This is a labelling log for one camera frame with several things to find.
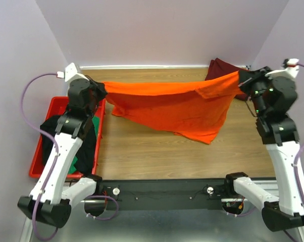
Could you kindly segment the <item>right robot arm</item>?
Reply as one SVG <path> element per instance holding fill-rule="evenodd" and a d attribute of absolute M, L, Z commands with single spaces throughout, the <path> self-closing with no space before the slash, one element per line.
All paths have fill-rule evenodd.
<path fill-rule="evenodd" d="M 239 71 L 238 87 L 253 102 L 256 126 L 274 166 L 278 196 L 255 184 L 243 172 L 228 174 L 225 189 L 241 195 L 261 211 L 266 227 L 283 231 L 304 226 L 304 174 L 297 127 L 287 112 L 297 100 L 297 64 L 283 70 L 264 67 Z"/>

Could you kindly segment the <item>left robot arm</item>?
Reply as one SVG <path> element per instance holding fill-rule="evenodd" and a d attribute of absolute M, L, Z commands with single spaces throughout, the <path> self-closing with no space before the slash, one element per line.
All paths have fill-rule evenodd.
<path fill-rule="evenodd" d="M 72 208 L 99 191 L 100 176 L 89 174 L 64 190 L 69 167 L 93 126 L 92 117 L 107 95 L 103 83 L 89 76 L 71 81 L 68 105 L 58 119 L 56 134 L 49 138 L 52 151 L 40 179 L 28 196 L 21 196 L 18 208 L 32 221 L 62 228 Z"/>

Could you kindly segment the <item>orange t shirt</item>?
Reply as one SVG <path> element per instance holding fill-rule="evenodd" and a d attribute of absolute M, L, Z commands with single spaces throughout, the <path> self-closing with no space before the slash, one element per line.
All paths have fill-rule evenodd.
<path fill-rule="evenodd" d="M 212 80 L 169 83 L 104 82 L 112 114 L 157 131 L 210 144 L 223 126 L 239 73 Z"/>

